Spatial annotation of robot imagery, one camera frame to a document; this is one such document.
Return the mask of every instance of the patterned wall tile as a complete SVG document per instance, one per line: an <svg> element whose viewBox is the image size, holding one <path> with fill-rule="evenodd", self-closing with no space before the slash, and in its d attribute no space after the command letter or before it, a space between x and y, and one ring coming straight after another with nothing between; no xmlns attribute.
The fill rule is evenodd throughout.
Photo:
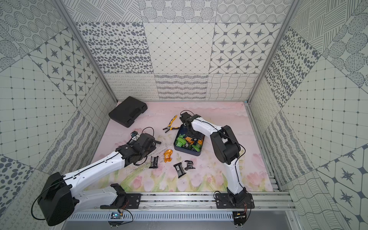
<svg viewBox="0 0 368 230"><path fill-rule="evenodd" d="M0 153L35 167L76 108L29 56L0 78Z"/></svg>
<svg viewBox="0 0 368 230"><path fill-rule="evenodd" d="M132 96L139 100L159 100L154 74L106 74L119 101Z"/></svg>
<svg viewBox="0 0 368 230"><path fill-rule="evenodd" d="M97 78L85 99L79 105L78 110L102 135L110 120L109 112L115 106L116 101L111 97L101 80Z"/></svg>
<svg viewBox="0 0 368 230"><path fill-rule="evenodd" d="M306 40L289 28L273 57L265 78L281 107L320 57Z"/></svg>
<svg viewBox="0 0 368 230"><path fill-rule="evenodd" d="M208 75L155 74L160 100L205 100Z"/></svg>
<svg viewBox="0 0 368 230"><path fill-rule="evenodd" d="M258 74L209 74L206 100L243 100L248 97Z"/></svg>
<svg viewBox="0 0 368 230"><path fill-rule="evenodd" d="M263 133L263 139L281 185L314 169L281 110Z"/></svg>
<svg viewBox="0 0 368 230"><path fill-rule="evenodd" d="M138 0L143 22L215 22L217 0Z"/></svg>
<svg viewBox="0 0 368 230"><path fill-rule="evenodd" d="M321 57L282 108L313 164L368 143L368 94Z"/></svg>
<svg viewBox="0 0 368 230"><path fill-rule="evenodd" d="M19 161L0 155L0 218L8 205L27 182L33 173L33 168Z"/></svg>
<svg viewBox="0 0 368 230"><path fill-rule="evenodd" d="M351 229L366 229L368 223L367 152L368 145L365 144L317 168L324 186Z"/></svg>
<svg viewBox="0 0 368 230"><path fill-rule="evenodd" d="M323 55L368 93L368 6L363 3L343 25Z"/></svg>
<svg viewBox="0 0 368 230"><path fill-rule="evenodd" d="M262 78L259 82L250 105L262 134L281 109L265 78Z"/></svg>
<svg viewBox="0 0 368 230"><path fill-rule="evenodd" d="M26 52L0 25L0 71L24 57Z"/></svg>
<svg viewBox="0 0 368 230"><path fill-rule="evenodd" d="M359 2L360 0L302 0L290 26L323 53Z"/></svg>
<svg viewBox="0 0 368 230"><path fill-rule="evenodd" d="M259 74L279 32L278 23L216 23L209 72Z"/></svg>
<svg viewBox="0 0 368 230"><path fill-rule="evenodd" d="M0 216L0 229L47 230L50 228L45 220L35 220L31 216L31 204L42 192L48 177L48 174L34 170L6 212ZM42 211L37 204L33 207L33 214L38 218L43 218Z"/></svg>
<svg viewBox="0 0 368 230"><path fill-rule="evenodd" d="M350 229L346 218L315 170L288 182L283 190L290 193L306 230Z"/></svg>
<svg viewBox="0 0 368 230"><path fill-rule="evenodd" d="M64 0L75 22L141 22L137 0Z"/></svg>
<svg viewBox="0 0 368 230"><path fill-rule="evenodd" d="M67 26L51 0L3 1L0 23L29 53Z"/></svg>
<svg viewBox="0 0 368 230"><path fill-rule="evenodd" d="M291 0L219 0L216 22L283 22Z"/></svg>
<svg viewBox="0 0 368 230"><path fill-rule="evenodd" d="M213 25L144 23L156 74L207 74Z"/></svg>
<svg viewBox="0 0 368 230"><path fill-rule="evenodd" d="M142 23L80 22L77 27L104 73L152 73Z"/></svg>
<svg viewBox="0 0 368 230"><path fill-rule="evenodd" d="M88 165L100 134L78 110L61 131L37 169L48 174L75 171Z"/></svg>
<svg viewBox="0 0 368 230"><path fill-rule="evenodd" d="M30 52L29 56L75 107L97 78L68 28Z"/></svg>

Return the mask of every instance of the black cable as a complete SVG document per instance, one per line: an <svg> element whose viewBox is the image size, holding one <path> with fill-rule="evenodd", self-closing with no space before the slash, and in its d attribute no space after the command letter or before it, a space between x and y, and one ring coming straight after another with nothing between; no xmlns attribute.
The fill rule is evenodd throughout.
<svg viewBox="0 0 368 230"><path fill-rule="evenodd" d="M190 111L190 110L183 110L183 111L181 111L181 112L180 112L180 115L181 115L181 113L182 113L182 112L184 112L184 111L189 111L189 112L191 112L191 113L194 115L194 113L193 113L192 111Z"/></svg>
<svg viewBox="0 0 368 230"><path fill-rule="evenodd" d="M153 131L152 136L154 136L154 135L155 135L155 130L154 130L152 127L146 127L146 128L151 128L151 129L152 129L152 131Z"/></svg>
<svg viewBox="0 0 368 230"><path fill-rule="evenodd" d="M146 162L146 160L147 160L147 157L148 156L146 156L146 159L143 161L143 163L142 164L144 164L145 162ZM135 166L139 166L139 165L142 165L142 164L136 164L136 163L133 163Z"/></svg>
<svg viewBox="0 0 368 230"><path fill-rule="evenodd" d="M122 209L123 209L123 210L125 210L125 211L128 211L128 212L130 213L130 215L132 216L132 220L131 220L131 221L126 222L126 223L122 223L122 224L127 224L127 223L131 223L131 222L133 222L133 220L134 220L134 218L133 218L133 214L132 214L129 210L125 209L125 208L122 208Z"/></svg>
<svg viewBox="0 0 368 230"><path fill-rule="evenodd" d="M249 215L247 217L247 219L245 220L247 222L247 220L249 219L250 215L251 215L251 212L252 212L252 204L251 204L251 209L249 210Z"/></svg>
<svg viewBox="0 0 368 230"><path fill-rule="evenodd" d="M110 157L110 158L109 158L109 159L107 159L107 160L110 160L111 158L115 157L115 156L116 156L116 155L118 155L118 154L119 154L119 153L115 154L114 156ZM90 169L90 168L92 168L92 167L95 167L96 165L99 165L99 164L101 164L101 163L103 163L103 162L105 162L105 161L101 161L100 163L97 163L97 164L95 164L95 165L92 165L91 167L86 168L86 169L84 169L84 170L80 171L79 173L77 173L76 175L74 175L74 176L72 176L72 177L69 177L69 178L63 179L63 180L61 180L61 181L59 181L59 182L57 182L57 183L55 183L55 184L53 184L53 185L49 186L47 189L45 189L43 192L41 192L41 193L40 193L40 195L38 195L38 197L35 199L35 201L33 202L32 206L31 206L31 215L32 215L32 217L33 217L34 219L36 219L36 220L46 220L46 219L39 219L39 218L37 218L37 217L35 217L35 216L33 215L33 206L35 205L35 203L36 203L36 201L38 200L38 198L39 198L39 197L40 197L44 192L46 192L49 188L51 188L51 187L53 187L53 186L55 186L55 185L58 185L58 184L60 184L60 183L61 183L61 182L63 182L63 181L66 181L66 180L72 179L73 177L76 177L77 175L81 174L82 172L86 171L87 169Z"/></svg>
<svg viewBox="0 0 368 230"><path fill-rule="evenodd" d="M201 121L201 120L198 120L198 119L194 119L194 120L197 120L197 121L200 121L200 122L204 122L204 123L207 123L207 124L209 124L209 125L211 125L214 129L216 129L211 123L208 123L208 122L206 122L206 121ZM222 135L224 135L224 136L226 136L227 138L229 138L230 140L232 140L232 141L234 141L233 139L231 139L229 136L227 136L226 134L224 134L224 133L221 133ZM236 161L235 161L235 165L236 165L236 162L238 162L238 160L245 154L245 152L246 152L246 150L245 150L245 148L244 148L244 146L242 146L239 142L237 142L237 141L234 141L235 143L237 143L238 145L240 145L241 147L243 147L243 149L244 149L244 153L241 155L241 156L239 156L238 157L238 159L236 159ZM241 183L240 183L240 180L239 180L239 175L238 175L238 171L236 170L236 167L235 167L235 172L236 172L236 176L238 177L238 182L239 182L239 184L240 184L240 186L242 186L241 185Z"/></svg>

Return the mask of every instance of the black case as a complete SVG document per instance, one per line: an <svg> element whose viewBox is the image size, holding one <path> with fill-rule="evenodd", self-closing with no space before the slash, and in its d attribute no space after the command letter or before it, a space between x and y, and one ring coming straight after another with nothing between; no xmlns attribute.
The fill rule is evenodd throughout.
<svg viewBox="0 0 368 230"><path fill-rule="evenodd" d="M134 120L147 110L147 104L133 97L128 97L115 109L109 112L109 117L119 124L129 128Z"/></svg>

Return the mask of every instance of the robotic arm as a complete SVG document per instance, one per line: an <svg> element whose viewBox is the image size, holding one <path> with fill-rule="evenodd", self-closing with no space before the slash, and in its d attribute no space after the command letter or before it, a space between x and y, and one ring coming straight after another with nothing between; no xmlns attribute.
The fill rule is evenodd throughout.
<svg viewBox="0 0 368 230"><path fill-rule="evenodd" d="M250 208L254 208L251 195L247 192L243 183L239 179L239 152L238 143L232 129L226 125L224 127L214 125L201 116L189 115L187 112L180 115L180 120L187 128L187 136L196 137L198 132L209 137L217 159L225 165L227 178L228 201L232 207L244 207L244 202Z"/></svg>
<svg viewBox="0 0 368 230"><path fill-rule="evenodd" d="M227 203L234 208L244 208L244 204L254 208L251 194L246 191L238 177L240 144L231 128L227 125L220 127L211 124L197 114L190 116L186 112L181 114L180 120L187 128L187 136L196 137L202 133L211 139L217 159L226 167L227 195L216 194L216 199L220 200L221 195L226 195ZM35 200L49 226L57 225L73 213L84 209L97 206L102 209L118 209L127 204L129 197L140 200L140 194L128 195L119 184L112 184L99 190L83 191L88 185L105 175L131 163L136 165L156 149L156 144L161 144L147 133L138 135L134 131L131 136L127 144L118 147L99 161L65 175L57 172L49 176L41 194ZM135 204L134 207L132 205L134 204L129 204L127 208L138 208L139 204Z"/></svg>
<svg viewBox="0 0 368 230"><path fill-rule="evenodd" d="M136 164L155 150L156 144L161 144L147 133L138 135L134 131L131 136L127 144L119 146L99 161L65 175L57 172L49 176L41 194L35 200L49 226L57 225L74 212L84 209L97 206L102 209L118 209L127 203L128 195L119 184L92 191L83 191L83 189L116 170L127 167L131 163ZM129 194L129 196L134 195L138 195L137 198L140 200L140 194Z"/></svg>

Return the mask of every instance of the yellow pliers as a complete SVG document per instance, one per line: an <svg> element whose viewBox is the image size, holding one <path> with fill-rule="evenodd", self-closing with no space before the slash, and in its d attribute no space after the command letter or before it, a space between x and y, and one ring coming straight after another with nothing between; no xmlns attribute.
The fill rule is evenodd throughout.
<svg viewBox="0 0 368 230"><path fill-rule="evenodd" d="M162 130L166 130L165 133L167 133L169 130L178 130L180 127L171 127L171 125L173 124L174 120L177 118L178 116L175 115L175 117L173 119L171 119L170 124L166 127L163 128Z"/></svg>

